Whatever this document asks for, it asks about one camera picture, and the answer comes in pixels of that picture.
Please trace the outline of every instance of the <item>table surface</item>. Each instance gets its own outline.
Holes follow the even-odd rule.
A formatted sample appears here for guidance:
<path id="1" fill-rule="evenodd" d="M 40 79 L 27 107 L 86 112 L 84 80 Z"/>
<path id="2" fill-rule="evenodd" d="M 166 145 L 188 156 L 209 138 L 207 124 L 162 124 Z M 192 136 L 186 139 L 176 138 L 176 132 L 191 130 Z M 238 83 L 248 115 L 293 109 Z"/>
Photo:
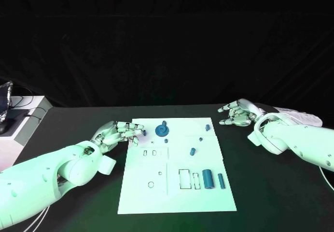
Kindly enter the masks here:
<path id="1" fill-rule="evenodd" d="M 51 205 L 38 231 L 333 231 L 334 192 L 320 169 L 286 151 L 271 154 L 248 140 L 253 126 L 221 126 L 222 105 L 52 108 L 19 156 L 21 163 L 41 154 L 90 140 L 112 120 L 211 117 L 225 157 L 237 212 L 119 215 L 127 143 L 109 155 L 117 160 L 112 175 L 97 174 Z M 24 231 L 25 222 L 5 229 Z"/>

